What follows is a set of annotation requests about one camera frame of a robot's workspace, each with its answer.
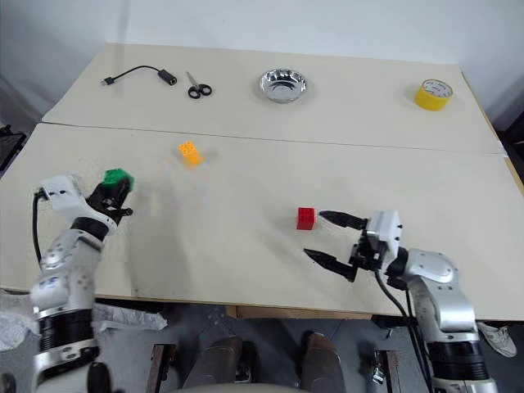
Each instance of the scissors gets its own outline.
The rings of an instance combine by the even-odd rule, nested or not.
[[[197,100],[200,98],[200,96],[209,96],[213,89],[208,84],[199,84],[192,76],[186,71],[187,77],[189,78],[189,82],[191,82],[192,86],[187,91],[187,94],[189,97]]]

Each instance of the black cable wire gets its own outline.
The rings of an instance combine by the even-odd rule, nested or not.
[[[386,288],[386,285],[384,285],[384,282],[382,281],[382,278],[380,277],[380,273],[378,269],[375,270],[375,278],[377,279],[378,286],[380,287],[380,289],[382,289],[382,292],[384,292],[387,298],[393,302],[393,304],[396,306],[397,309],[399,309],[400,313],[402,314],[404,323],[408,327],[409,338],[411,339],[411,344],[415,351],[415,355],[417,356],[417,361],[418,361],[418,366],[420,367],[420,372],[422,373],[427,389],[431,393],[431,376],[429,375],[429,373],[426,374],[425,372],[425,368],[424,368],[423,361],[422,361],[422,356],[420,354],[420,349],[418,348],[417,339],[415,337],[415,332],[414,332],[413,327],[411,326],[408,315],[406,314],[406,310],[404,309],[402,304],[391,294],[391,292],[388,291],[388,289]]]
[[[38,201],[40,198],[45,198],[45,194],[42,190],[39,190],[33,195],[33,244],[38,266],[40,266],[40,260],[42,259],[40,245],[38,244]]]
[[[113,79],[113,81],[115,81],[115,80],[117,80],[118,78],[120,78],[120,77],[122,77],[122,76],[124,76],[124,75],[127,75],[127,74],[129,74],[130,72],[133,72],[133,71],[138,70],[138,69],[140,69],[140,68],[149,68],[149,69],[151,69],[151,70],[155,70],[156,72],[160,72],[160,70],[159,70],[158,68],[153,67],[153,66],[151,66],[151,65],[139,65],[139,66],[137,66],[137,67],[132,68],[131,70],[127,70],[127,71],[123,72],[123,73],[120,74],[120,75],[113,76],[112,79]]]
[[[413,309],[411,308],[411,295],[409,294],[409,289],[406,289],[406,303],[408,304],[409,320],[414,321],[415,317],[413,314]],[[427,375],[427,378],[429,379],[430,384],[431,384],[431,374],[429,371],[429,363],[427,362],[426,346],[424,345],[422,334],[418,330],[417,326],[412,324],[412,327],[415,333],[415,338],[417,339],[418,349],[420,350],[420,354],[422,356],[422,362],[424,364],[424,372]]]
[[[149,68],[150,70],[156,71],[156,74],[158,75],[158,77],[160,79],[162,79],[164,82],[166,82],[169,86],[173,86],[174,84],[177,83],[177,79],[175,78],[175,76],[173,74],[171,74],[170,72],[166,71],[166,70],[159,70],[158,68],[153,67],[151,65],[138,65],[138,66],[136,66],[136,67],[134,67],[134,68],[132,68],[130,70],[127,70],[127,71],[123,72],[120,75],[108,76],[107,78],[105,78],[104,80],[101,81],[101,84],[103,86],[107,86],[107,85],[113,84],[118,78],[121,78],[124,75],[127,75],[130,72],[133,72],[135,70],[139,70],[141,68]]]

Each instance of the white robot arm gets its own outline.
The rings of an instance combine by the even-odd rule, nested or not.
[[[95,363],[99,349],[91,327],[94,274],[104,237],[133,213],[121,209],[132,187],[133,178],[122,169],[106,171],[87,200],[71,176],[43,181],[45,198],[72,224],[39,261],[40,276],[31,290],[41,334],[40,352],[34,357],[38,393],[111,392],[107,367]]]
[[[415,352],[426,362],[429,354],[432,376],[421,364],[431,393],[496,393],[495,381],[489,377],[484,362],[475,313],[459,286],[459,269],[440,252],[399,246],[402,223],[396,211],[378,211],[371,219],[360,219],[346,213],[321,211],[321,217],[332,224],[362,231],[348,264],[338,262],[320,251],[305,250],[325,269],[355,280],[358,269],[372,270],[381,289],[406,317],[401,304],[384,286],[380,278],[383,264],[388,264],[387,284],[413,297],[415,316],[424,345]]]

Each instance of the metal bowl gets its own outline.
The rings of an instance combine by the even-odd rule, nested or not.
[[[277,68],[260,78],[260,89],[271,101],[285,104],[295,101],[308,88],[305,77],[294,70]]]

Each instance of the orange lego brick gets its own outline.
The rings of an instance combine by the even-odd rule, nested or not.
[[[182,158],[184,159],[186,164],[190,166],[197,166],[204,162],[204,158],[200,155],[200,152],[195,147],[193,142],[187,141],[185,143],[182,143],[178,146],[178,149],[180,150]]]

